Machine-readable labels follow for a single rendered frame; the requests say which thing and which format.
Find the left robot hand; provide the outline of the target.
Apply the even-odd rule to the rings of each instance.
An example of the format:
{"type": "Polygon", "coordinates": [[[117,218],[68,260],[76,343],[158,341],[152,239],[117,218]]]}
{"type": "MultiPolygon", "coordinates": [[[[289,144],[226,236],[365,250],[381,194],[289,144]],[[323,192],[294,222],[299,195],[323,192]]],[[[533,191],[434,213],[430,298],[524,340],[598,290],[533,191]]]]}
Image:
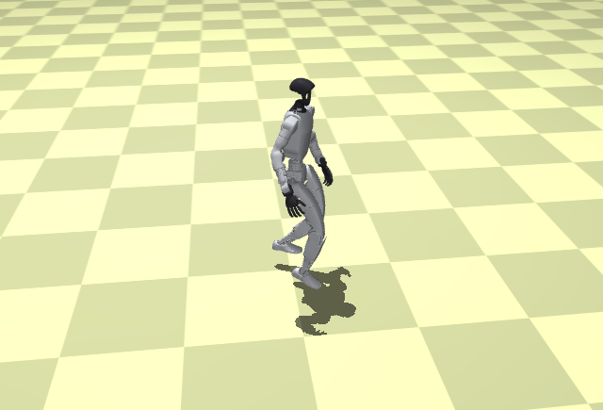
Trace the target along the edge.
{"type": "Polygon", "coordinates": [[[330,169],[327,167],[327,165],[326,165],[327,161],[325,161],[324,157],[321,157],[319,159],[319,161],[320,161],[321,164],[318,164],[318,166],[321,167],[322,172],[324,173],[324,177],[325,177],[325,180],[324,180],[323,184],[325,184],[326,181],[327,181],[327,183],[325,184],[325,186],[327,185],[327,187],[328,187],[328,186],[330,186],[333,183],[333,175],[332,175],[330,169]]]}

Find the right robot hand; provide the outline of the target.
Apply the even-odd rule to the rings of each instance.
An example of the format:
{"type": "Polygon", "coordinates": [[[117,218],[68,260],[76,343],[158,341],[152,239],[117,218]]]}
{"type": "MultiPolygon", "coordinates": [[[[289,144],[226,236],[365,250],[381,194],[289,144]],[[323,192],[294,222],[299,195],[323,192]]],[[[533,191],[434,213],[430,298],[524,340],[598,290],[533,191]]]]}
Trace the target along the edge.
{"type": "Polygon", "coordinates": [[[289,187],[289,189],[290,189],[290,192],[288,192],[288,193],[283,193],[283,194],[284,194],[284,196],[286,197],[286,198],[285,198],[285,205],[286,205],[286,207],[287,207],[288,214],[289,214],[289,216],[290,216],[291,218],[293,218],[294,216],[295,216],[296,218],[297,218],[298,216],[299,216],[299,217],[301,217],[302,215],[299,213],[299,211],[300,211],[302,214],[305,214],[305,213],[304,213],[304,212],[301,210],[301,208],[300,208],[300,206],[299,206],[299,203],[300,203],[300,204],[302,204],[303,206],[306,206],[306,204],[305,204],[305,203],[303,203],[301,200],[299,200],[299,199],[298,199],[298,198],[297,198],[295,195],[293,195],[294,191],[293,191],[293,188],[291,187],[291,185],[290,185],[290,184],[288,184],[288,187],[289,187]],[[298,203],[298,202],[299,202],[299,203],[298,203]],[[295,209],[295,211],[296,211],[296,213],[297,213],[297,215],[298,215],[298,216],[295,214],[293,207],[294,207],[294,209],[295,209]],[[290,208],[291,208],[292,214],[293,214],[294,216],[292,216],[291,211],[290,211],[290,208]],[[298,209],[297,209],[297,208],[299,209],[299,211],[298,211],[298,209]]]}

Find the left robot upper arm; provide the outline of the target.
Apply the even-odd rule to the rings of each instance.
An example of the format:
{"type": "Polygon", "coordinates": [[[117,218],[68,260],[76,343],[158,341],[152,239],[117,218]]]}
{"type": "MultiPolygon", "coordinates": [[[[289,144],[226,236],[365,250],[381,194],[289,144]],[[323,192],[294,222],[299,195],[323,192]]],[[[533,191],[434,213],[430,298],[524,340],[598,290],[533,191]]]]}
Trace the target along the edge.
{"type": "MultiPolygon", "coordinates": [[[[309,105],[308,105],[308,106],[309,106],[309,105]]],[[[312,112],[313,112],[313,116],[314,116],[314,113],[315,113],[315,108],[314,108],[314,107],[312,107],[312,106],[309,106],[309,107],[311,107],[312,112]]],[[[310,139],[310,141],[311,141],[311,140],[312,140],[312,139],[313,139],[315,136],[316,136],[316,133],[315,133],[315,131],[312,129],[312,134],[311,134],[311,139],[310,139]]]]}

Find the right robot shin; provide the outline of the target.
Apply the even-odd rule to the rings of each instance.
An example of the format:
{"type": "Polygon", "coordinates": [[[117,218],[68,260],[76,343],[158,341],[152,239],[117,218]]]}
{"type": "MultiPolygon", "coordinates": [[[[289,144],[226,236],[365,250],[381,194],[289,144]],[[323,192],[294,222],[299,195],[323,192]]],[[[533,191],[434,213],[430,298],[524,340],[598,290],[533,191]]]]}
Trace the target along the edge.
{"type": "Polygon", "coordinates": [[[316,233],[316,231],[311,231],[309,233],[303,252],[304,260],[301,267],[301,274],[303,274],[303,276],[306,276],[306,274],[308,274],[309,269],[317,259],[325,242],[325,239],[321,241],[321,236],[316,233]]]}

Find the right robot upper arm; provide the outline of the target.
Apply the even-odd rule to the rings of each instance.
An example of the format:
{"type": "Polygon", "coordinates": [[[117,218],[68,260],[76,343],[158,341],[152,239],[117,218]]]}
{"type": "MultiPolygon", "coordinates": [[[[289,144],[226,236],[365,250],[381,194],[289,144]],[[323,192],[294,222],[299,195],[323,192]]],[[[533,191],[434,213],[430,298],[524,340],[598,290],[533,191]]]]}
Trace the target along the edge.
{"type": "Polygon", "coordinates": [[[285,160],[285,155],[282,150],[287,146],[290,137],[296,132],[298,121],[299,120],[293,116],[289,116],[287,119],[284,119],[281,125],[281,131],[277,140],[275,141],[270,157],[274,152],[278,151],[282,154],[282,162],[285,160]]]}

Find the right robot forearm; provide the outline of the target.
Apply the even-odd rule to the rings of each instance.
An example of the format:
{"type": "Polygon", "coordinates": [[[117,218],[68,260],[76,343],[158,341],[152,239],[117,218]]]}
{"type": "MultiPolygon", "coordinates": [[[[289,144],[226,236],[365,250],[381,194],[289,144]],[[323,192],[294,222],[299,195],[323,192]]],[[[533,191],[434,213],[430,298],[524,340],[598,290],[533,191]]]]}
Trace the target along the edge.
{"type": "Polygon", "coordinates": [[[282,154],[278,151],[274,152],[271,156],[271,162],[273,170],[276,172],[276,175],[278,177],[278,183],[281,186],[282,192],[290,192],[290,189],[288,187],[288,184],[290,184],[290,180],[285,170],[285,164],[282,162],[282,154]]]}

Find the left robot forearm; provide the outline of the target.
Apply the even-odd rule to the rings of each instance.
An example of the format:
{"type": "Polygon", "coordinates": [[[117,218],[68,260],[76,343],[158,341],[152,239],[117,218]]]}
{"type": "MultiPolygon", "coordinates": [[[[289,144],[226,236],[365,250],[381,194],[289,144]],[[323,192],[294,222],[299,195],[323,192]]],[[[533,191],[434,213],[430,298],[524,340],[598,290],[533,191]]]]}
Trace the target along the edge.
{"type": "Polygon", "coordinates": [[[325,156],[323,156],[323,155],[322,155],[322,152],[320,151],[320,149],[319,149],[319,147],[318,147],[318,141],[317,141],[317,137],[314,137],[314,138],[313,138],[313,139],[310,141],[310,143],[309,143],[309,149],[310,149],[310,151],[311,151],[311,153],[312,153],[312,156],[314,157],[314,159],[315,159],[316,163],[317,163],[317,164],[321,164],[321,163],[320,163],[320,161],[319,161],[319,159],[320,159],[321,157],[324,157],[324,159],[325,159],[325,156]]]}

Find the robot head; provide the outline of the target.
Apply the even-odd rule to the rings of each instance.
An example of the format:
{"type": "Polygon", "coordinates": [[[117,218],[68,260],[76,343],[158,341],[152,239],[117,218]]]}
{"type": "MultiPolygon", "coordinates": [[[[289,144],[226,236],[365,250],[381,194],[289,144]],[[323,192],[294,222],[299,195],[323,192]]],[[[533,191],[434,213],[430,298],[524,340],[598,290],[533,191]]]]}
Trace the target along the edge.
{"type": "MultiPolygon", "coordinates": [[[[294,106],[289,111],[293,111],[293,110],[297,110],[297,108],[301,108],[301,111],[297,110],[297,112],[305,113],[307,110],[304,106],[308,106],[310,104],[311,89],[314,87],[315,87],[315,84],[308,79],[305,79],[305,78],[294,79],[291,82],[289,88],[290,88],[290,90],[295,91],[298,94],[301,94],[302,99],[295,101],[294,106]],[[307,99],[306,99],[306,94],[308,94],[307,99]]],[[[296,111],[294,111],[294,112],[296,112],[296,111]]]]}

